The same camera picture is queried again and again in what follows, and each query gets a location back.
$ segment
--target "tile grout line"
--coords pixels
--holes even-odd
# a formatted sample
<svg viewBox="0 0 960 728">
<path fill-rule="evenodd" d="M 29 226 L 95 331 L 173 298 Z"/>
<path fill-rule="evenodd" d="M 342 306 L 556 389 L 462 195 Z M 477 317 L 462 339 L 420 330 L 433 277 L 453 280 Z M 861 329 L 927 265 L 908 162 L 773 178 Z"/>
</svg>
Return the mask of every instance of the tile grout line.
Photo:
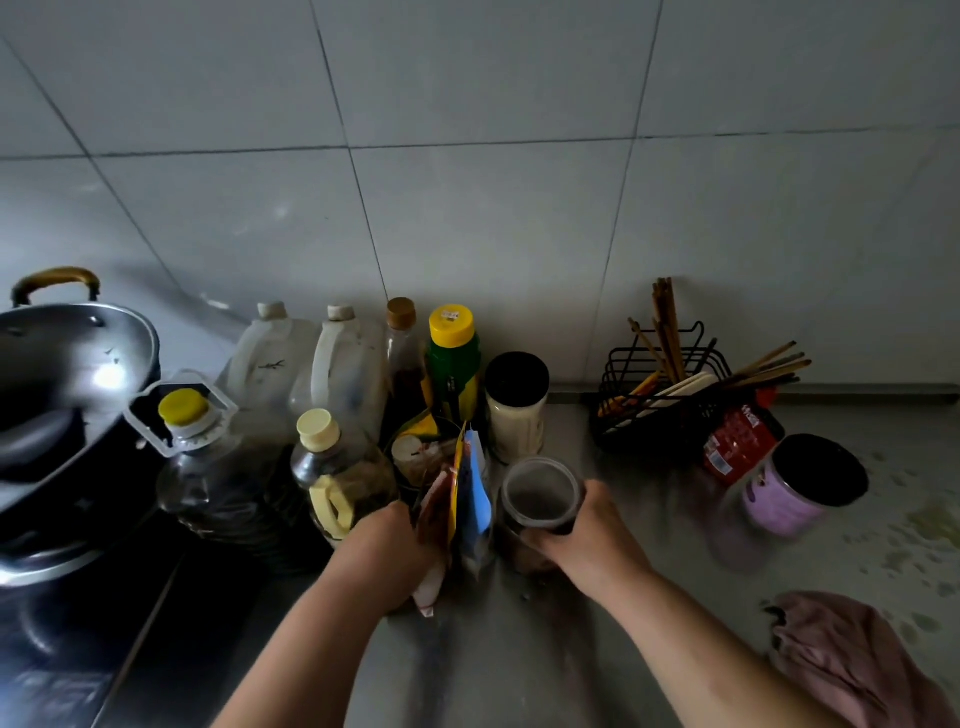
<svg viewBox="0 0 960 728">
<path fill-rule="evenodd" d="M 834 296 L 839 293 L 844 286 L 847 285 L 847 282 L 856 273 L 856 269 L 859 264 L 862 262 L 866 254 L 866 246 L 872 243 L 876 238 L 881 235 L 883 231 L 893 219 L 894 215 L 897 213 L 900 206 L 903 205 L 904 201 L 907 199 L 907 196 L 910 192 L 913 191 L 914 187 L 917 185 L 917 180 L 920 178 L 920 175 L 926 170 L 927 167 L 933 162 L 933 159 L 936 156 L 937 150 L 940 148 L 941 144 L 944 141 L 943 134 L 939 134 L 933 143 L 930 144 L 929 149 L 924 152 L 920 157 L 917 165 L 910 172 L 910 176 L 906 179 L 906 182 L 903 184 L 903 188 L 897 192 L 890 200 L 890 204 L 883 210 L 879 218 L 876 221 L 876 224 L 871 228 L 870 233 L 865 235 L 864 238 L 860 241 L 860 244 L 857 246 L 856 254 L 853 257 L 853 262 L 848 266 L 848 270 L 844 272 L 843 277 L 834 285 L 827 294 L 817 303 L 810 307 L 810 311 L 814 311 L 822 306 L 826 305 Z M 812 324 L 807 323 L 797 335 L 797 338 L 804 336 L 809 333 Z"/>
<path fill-rule="evenodd" d="M 584 144 L 596 141 L 633 141 L 634 139 L 643 141 L 656 141 L 659 139 L 713 139 L 728 137 L 753 137 L 753 136 L 818 136 L 826 134 L 852 134 L 852 133 L 937 133 L 952 132 L 960 130 L 960 123 L 939 124 L 934 126 L 874 126 L 874 127 L 849 127 L 844 129 L 794 129 L 780 130 L 776 132 L 704 132 L 704 133 L 680 133 L 680 134 L 641 134 L 639 136 L 583 136 L 566 139 L 505 139 L 503 141 L 451 141 L 438 142 L 434 144 L 358 144 L 348 146 L 346 144 L 334 145 L 316 145 L 316 146 L 292 146 L 292 147 L 250 147 L 238 149 L 183 149 L 158 152 L 102 152 L 85 154 L 55 154 L 55 155 L 21 155 L 21 156 L 0 156 L 0 162 L 4 161 L 44 161 L 48 159 L 129 159 L 129 158 L 151 158 L 151 157 L 197 157 L 201 155 L 242 155 L 242 154 L 263 154 L 270 152 L 327 152 L 333 150 L 378 150 L 378 149 L 443 149 L 446 147 L 502 147 L 517 146 L 523 144 Z"/>
<path fill-rule="evenodd" d="M 627 191 L 627 177 L 630 174 L 630 164 L 634 158 L 634 147 L 636 146 L 636 133 L 640 128 L 640 112 L 643 110 L 643 99 L 647 95 L 647 82 L 650 80 L 650 67 L 654 62 L 654 49 L 657 47 L 657 35 L 660 32 L 660 16 L 663 13 L 663 0 L 657 5 L 657 19 L 654 21 L 654 33 L 650 39 L 650 53 L 647 56 L 647 67 L 643 73 L 643 85 L 640 87 L 640 100 L 636 104 L 636 118 L 634 119 L 634 135 L 630 140 L 630 150 L 627 152 L 627 163 L 623 167 L 623 179 L 620 181 L 620 197 L 616 201 L 616 212 L 613 214 L 613 229 L 610 233 L 610 245 L 607 247 L 607 261 L 603 267 L 603 277 L 600 279 L 600 292 L 597 295 L 597 306 L 593 311 L 593 325 L 590 327 L 590 336 L 587 344 L 587 358 L 584 361 L 584 375 L 582 381 L 589 381 L 588 371 L 590 365 L 590 351 L 593 349 L 593 342 L 596 339 L 597 323 L 600 320 L 600 307 L 603 304 L 603 292 L 607 286 L 607 273 L 610 271 L 610 260 L 613 256 L 613 241 L 616 240 L 616 226 L 620 222 L 620 209 L 623 207 L 623 198 Z"/>
<path fill-rule="evenodd" d="M 305 0 L 310 6 L 310 14 L 313 17 L 313 27 L 317 30 L 317 41 L 320 43 L 320 53 L 324 57 L 324 68 L 326 69 L 326 79 L 330 82 L 330 93 L 333 94 L 333 104 L 337 108 L 337 116 L 340 119 L 340 131 L 344 135 L 344 144 L 347 148 L 347 156 L 350 159 L 350 169 L 353 170 L 353 182 L 357 185 L 357 194 L 360 196 L 360 208 L 363 210 L 363 219 L 367 223 L 367 235 L 370 236 L 370 244 L 373 248 L 373 260 L 376 262 L 377 273 L 380 274 L 380 285 L 383 286 L 383 296 L 386 302 L 390 300 L 390 294 L 387 292 L 387 281 L 383 277 L 383 266 L 380 265 L 380 254 L 376 249 L 376 240 L 373 239 L 373 228 L 370 224 L 370 215 L 367 213 L 367 201 L 363 197 L 363 187 L 360 185 L 360 175 L 357 174 L 357 165 L 353 160 L 353 150 L 350 148 L 350 140 L 347 136 L 347 125 L 344 123 L 344 113 L 340 108 L 340 97 L 337 95 L 337 86 L 333 83 L 333 71 L 330 70 L 330 60 L 326 56 L 326 45 L 324 44 L 324 34 L 320 30 L 320 19 L 317 17 L 317 9 L 313 5 L 313 0 Z"/>
<path fill-rule="evenodd" d="M 97 164 L 96 160 L 93 158 L 93 155 L 90 154 L 89 150 L 86 148 L 86 145 L 80 139 L 80 135 L 77 134 L 76 131 L 74 131 L 74 128 L 67 121 L 66 116 L 63 115 L 63 112 L 60 110 L 60 107 L 57 106 L 57 104 L 54 102 L 50 94 L 47 93 L 47 89 L 40 82 L 40 79 L 36 77 L 36 74 L 34 73 L 33 69 L 29 65 L 27 65 L 27 62 L 25 62 L 20 57 L 20 54 L 16 52 L 16 49 L 13 48 L 12 44 L 5 37 L 3 38 L 3 41 L 6 44 L 7 48 L 10 49 L 10 52 L 13 54 L 13 57 L 16 58 L 17 62 L 23 68 L 24 72 L 30 77 L 30 80 L 34 82 L 34 86 L 36 86 L 36 89 L 40 92 L 40 95 L 43 96 L 44 101 L 47 102 L 47 105 L 50 107 L 53 113 L 60 120 L 60 123 L 67 130 L 70 136 L 73 137 L 74 143 L 78 147 L 80 147 L 80 151 L 84 153 L 82 157 L 73 156 L 69 158 L 86 159 L 86 161 L 89 162 L 90 166 L 93 167 L 93 171 L 96 172 L 97 177 L 100 178 L 100 181 L 104 184 L 104 186 L 107 188 L 109 193 L 113 196 L 113 199 L 116 201 L 116 204 L 120 206 L 120 209 L 123 210 L 124 215 L 126 215 L 127 219 L 130 220 L 131 225 L 133 225 L 133 228 L 136 230 L 136 233 L 140 236 L 140 240 L 143 242 L 144 245 L 147 246 L 147 250 L 150 251 L 151 255 L 156 259 L 156 262 L 160 264 L 160 267 L 163 269 L 163 272 L 166 273 L 170 281 L 172 281 L 173 284 L 177 286 L 177 290 L 179 290 L 183 295 L 186 295 L 186 292 L 183 290 L 182 286 L 180 286 L 180 282 L 174 277 L 173 273 L 167 267 L 167 264 L 163 261 L 163 258 L 161 258 L 159 254 L 156 252 L 156 249 L 154 248 L 153 243 L 150 242 L 150 238 L 147 237 L 146 233 L 140 227 L 139 223 L 137 223 L 136 220 L 133 219 L 133 215 L 131 214 L 130 210 L 127 209 L 127 206 L 123 202 L 123 200 L 120 199 L 120 195 L 117 194 L 117 191 L 113 188 L 113 185 L 110 184 L 110 181 L 107 179 L 107 175 L 105 175 L 103 170 L 100 169 L 100 165 Z"/>
</svg>

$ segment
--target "black lid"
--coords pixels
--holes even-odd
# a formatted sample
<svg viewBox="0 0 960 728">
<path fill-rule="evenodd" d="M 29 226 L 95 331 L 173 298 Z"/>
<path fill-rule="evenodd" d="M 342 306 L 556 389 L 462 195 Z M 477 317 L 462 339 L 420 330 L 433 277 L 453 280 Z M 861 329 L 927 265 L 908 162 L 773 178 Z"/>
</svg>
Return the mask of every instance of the black lid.
<svg viewBox="0 0 960 728">
<path fill-rule="evenodd" d="M 550 389 L 550 370 L 540 359 L 527 352 L 507 352 L 487 367 L 487 394 L 508 407 L 529 407 Z"/>
<path fill-rule="evenodd" d="M 831 508 L 850 505 L 870 486 L 866 469 L 849 450 L 817 435 L 788 435 L 774 450 L 773 462 L 796 493 Z"/>
</svg>

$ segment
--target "white bottle cap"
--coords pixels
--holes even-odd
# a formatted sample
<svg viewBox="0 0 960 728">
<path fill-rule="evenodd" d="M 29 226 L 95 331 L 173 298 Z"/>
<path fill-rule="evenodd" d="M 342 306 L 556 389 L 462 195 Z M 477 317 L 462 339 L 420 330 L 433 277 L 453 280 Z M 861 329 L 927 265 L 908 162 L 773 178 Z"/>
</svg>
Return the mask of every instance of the white bottle cap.
<svg viewBox="0 0 960 728">
<path fill-rule="evenodd" d="M 275 321 L 276 319 L 287 318 L 287 307 L 283 305 L 283 301 L 258 303 L 256 312 L 260 314 L 260 321 Z"/>
<path fill-rule="evenodd" d="M 340 439 L 340 426 L 325 409 L 308 409 L 297 420 L 303 446 L 311 452 L 329 450 Z"/>
<path fill-rule="evenodd" d="M 326 318 L 330 321 L 353 321 L 356 314 L 351 305 L 329 305 L 326 307 Z"/>
</svg>

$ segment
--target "yellow cap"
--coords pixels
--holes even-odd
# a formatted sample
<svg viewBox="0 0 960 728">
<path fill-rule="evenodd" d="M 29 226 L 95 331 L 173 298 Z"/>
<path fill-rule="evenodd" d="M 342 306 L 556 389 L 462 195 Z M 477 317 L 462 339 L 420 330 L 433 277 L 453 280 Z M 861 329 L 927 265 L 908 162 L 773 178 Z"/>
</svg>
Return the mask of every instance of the yellow cap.
<svg viewBox="0 0 960 728">
<path fill-rule="evenodd" d="M 186 427 L 197 422 L 209 408 L 209 402 L 200 392 L 184 387 L 164 397 L 156 412 L 166 424 Z"/>
<path fill-rule="evenodd" d="M 308 409 L 297 420 L 303 446 L 311 452 L 329 450 L 340 439 L 340 426 L 325 409 Z"/>
<path fill-rule="evenodd" d="M 438 347 L 457 349 L 473 338 L 473 313 L 464 305 L 442 305 L 430 314 L 430 338 Z"/>
</svg>

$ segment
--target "wok handle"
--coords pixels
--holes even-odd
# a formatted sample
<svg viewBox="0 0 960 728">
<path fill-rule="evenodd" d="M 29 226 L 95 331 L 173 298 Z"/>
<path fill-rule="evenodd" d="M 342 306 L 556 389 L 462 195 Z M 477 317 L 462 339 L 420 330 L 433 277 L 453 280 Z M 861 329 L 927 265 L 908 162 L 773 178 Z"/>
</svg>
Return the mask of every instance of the wok handle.
<svg viewBox="0 0 960 728">
<path fill-rule="evenodd" d="M 47 288 L 51 285 L 60 285 L 61 283 L 82 283 L 90 292 L 90 300 L 96 301 L 100 295 L 100 279 L 92 271 L 85 268 L 76 268 L 72 265 L 61 268 L 47 268 L 45 271 L 34 273 L 21 279 L 13 287 L 11 298 L 13 307 L 18 308 L 21 305 L 30 305 L 30 296 L 41 288 Z"/>
</svg>

